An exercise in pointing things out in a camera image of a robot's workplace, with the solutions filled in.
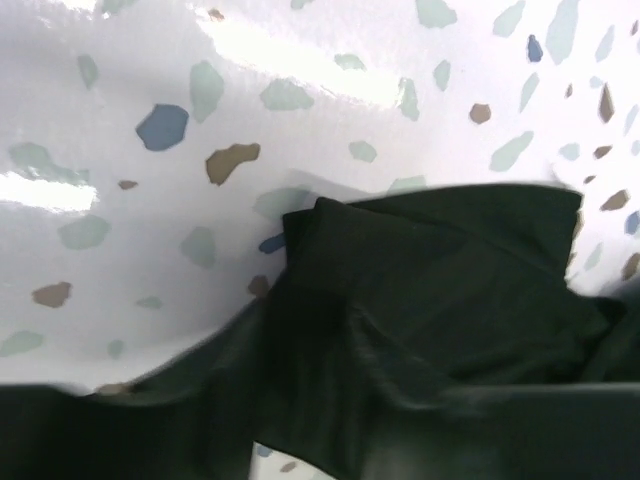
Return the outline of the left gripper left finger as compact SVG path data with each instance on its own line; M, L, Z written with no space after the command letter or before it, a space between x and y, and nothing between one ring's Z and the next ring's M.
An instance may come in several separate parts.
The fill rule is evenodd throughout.
M260 406L214 382L185 396L1 390L4 479L246 479Z

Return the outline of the black t shirt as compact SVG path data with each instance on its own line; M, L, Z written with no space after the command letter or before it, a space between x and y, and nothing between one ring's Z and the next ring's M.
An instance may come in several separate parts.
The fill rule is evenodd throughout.
M392 413L467 385L578 380L625 315L565 281L581 200L471 185L283 220L287 264L265 297L156 374L101 396L170 399L214 382L260 406L254 442L357 478Z

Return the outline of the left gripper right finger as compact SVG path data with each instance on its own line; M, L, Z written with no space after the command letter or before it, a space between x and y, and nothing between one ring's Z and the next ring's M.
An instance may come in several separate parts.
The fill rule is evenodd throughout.
M583 381L465 387L436 410L376 426L364 479L636 479L639 476L639 287Z

